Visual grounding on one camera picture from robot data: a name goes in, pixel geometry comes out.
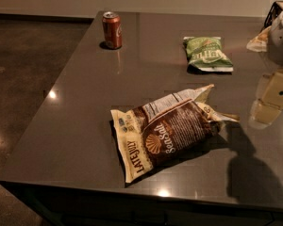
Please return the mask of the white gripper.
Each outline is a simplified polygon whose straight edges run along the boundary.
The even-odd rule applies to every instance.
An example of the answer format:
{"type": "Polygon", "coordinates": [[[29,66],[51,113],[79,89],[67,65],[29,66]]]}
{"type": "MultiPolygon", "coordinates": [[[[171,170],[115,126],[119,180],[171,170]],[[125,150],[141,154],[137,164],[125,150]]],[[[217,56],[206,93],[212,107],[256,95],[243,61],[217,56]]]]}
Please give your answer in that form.
{"type": "MultiPolygon", "coordinates": [[[[283,9],[271,24],[268,57],[275,64],[283,66],[283,9]]],[[[256,98],[258,100],[252,104],[248,122],[255,129],[265,129],[277,119],[280,110],[283,110],[283,68],[261,76],[256,98]]]]}

